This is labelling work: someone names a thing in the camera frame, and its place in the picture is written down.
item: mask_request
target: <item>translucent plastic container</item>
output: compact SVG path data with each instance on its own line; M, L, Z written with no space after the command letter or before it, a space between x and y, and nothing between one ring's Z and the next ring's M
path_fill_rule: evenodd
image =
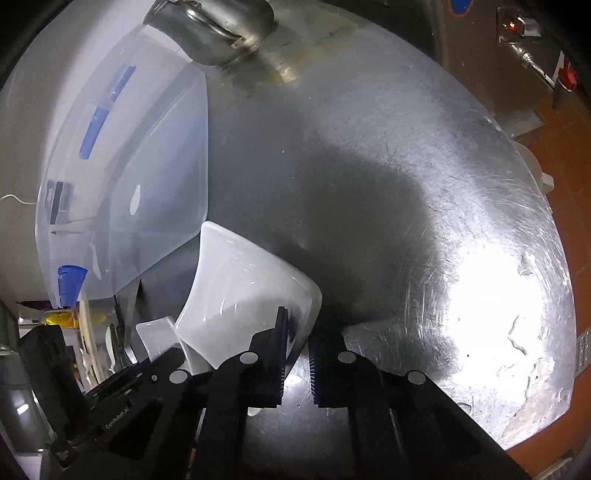
M51 303L114 295L206 215L205 76L136 29L72 105L41 183L35 236Z

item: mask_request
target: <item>yellow object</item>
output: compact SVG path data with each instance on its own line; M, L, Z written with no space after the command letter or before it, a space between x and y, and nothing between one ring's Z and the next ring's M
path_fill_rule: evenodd
M60 311L60 312L49 312L45 317L46 325L59 325L62 328L78 328L78 318L76 312Z
M107 314L102 311L94 311L90 314L90 323L92 325L100 325L107 319Z

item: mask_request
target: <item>metal drain grate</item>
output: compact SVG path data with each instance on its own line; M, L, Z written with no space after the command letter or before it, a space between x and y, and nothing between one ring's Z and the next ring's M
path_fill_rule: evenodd
M577 338L574 376L578 377L591 364L591 328Z

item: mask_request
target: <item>blue plastic cap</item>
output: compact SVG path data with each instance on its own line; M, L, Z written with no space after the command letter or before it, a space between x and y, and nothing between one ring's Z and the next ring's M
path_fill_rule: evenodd
M468 10L474 3L474 0L450 0L452 13L459 17L468 13Z
M76 305L87 273L87 269L78 265L62 265L57 269L57 286L60 291L60 304L63 308Z

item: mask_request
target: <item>blue tape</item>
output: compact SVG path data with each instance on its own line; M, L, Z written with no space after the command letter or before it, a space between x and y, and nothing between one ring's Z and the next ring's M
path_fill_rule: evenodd
M90 153L95 146L96 139L99 138L100 130L103 128L108 115L109 110L101 106L96 107L95 114L92 116L92 120L86 130L86 135L80 146L79 157L81 160L88 160L90 158Z
M120 78L119 82L117 83L115 90L113 90L113 93L111 93L111 102L114 102L117 100L117 98L119 98L119 95L121 95L122 90L125 88L125 85L127 85L127 82L129 81L131 76L134 74L134 72L135 72L135 65L130 65L129 67L127 67L127 69L123 73L123 76Z

